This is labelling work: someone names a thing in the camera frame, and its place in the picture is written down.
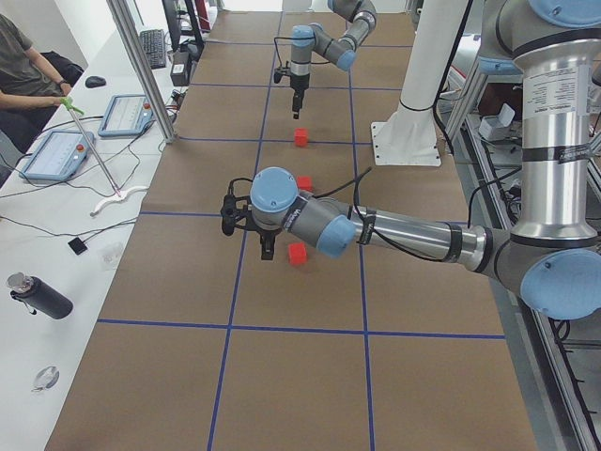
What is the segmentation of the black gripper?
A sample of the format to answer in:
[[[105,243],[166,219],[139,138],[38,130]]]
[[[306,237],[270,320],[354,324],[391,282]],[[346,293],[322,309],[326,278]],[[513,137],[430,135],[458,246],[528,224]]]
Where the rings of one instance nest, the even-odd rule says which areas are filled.
[[[290,87],[294,90],[295,95],[292,101],[293,118],[298,118],[303,106],[304,92],[309,88],[309,75],[290,74]]]
[[[275,251],[276,237],[283,231],[282,228],[276,225],[261,225],[257,222],[253,222],[253,228],[260,236],[261,259],[271,260],[271,254]]]

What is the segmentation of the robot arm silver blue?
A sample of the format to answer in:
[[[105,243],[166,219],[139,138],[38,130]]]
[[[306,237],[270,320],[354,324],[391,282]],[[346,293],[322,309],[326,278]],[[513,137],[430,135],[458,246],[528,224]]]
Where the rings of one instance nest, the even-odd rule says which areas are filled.
[[[300,117],[305,91],[310,85],[313,54],[318,54],[339,70],[349,71],[356,59],[357,49],[377,25],[377,12],[371,1],[329,1],[329,9],[350,23],[338,39],[326,33],[319,23],[295,25],[291,32],[290,61],[274,72],[274,82],[283,76],[290,79],[294,90],[292,115]]]
[[[377,123],[360,163],[374,173],[336,200],[300,190],[282,168],[294,157],[268,146],[250,191],[261,231],[305,242],[309,265],[248,263],[236,323],[287,328],[355,326],[367,302],[377,330],[494,328],[487,291],[496,280],[551,319],[600,308],[600,255],[585,219],[586,91],[600,47],[596,1],[488,1],[484,57],[524,75],[522,212],[508,230],[467,220],[454,162],[435,144],[430,112],[466,10],[425,3],[401,100]]]

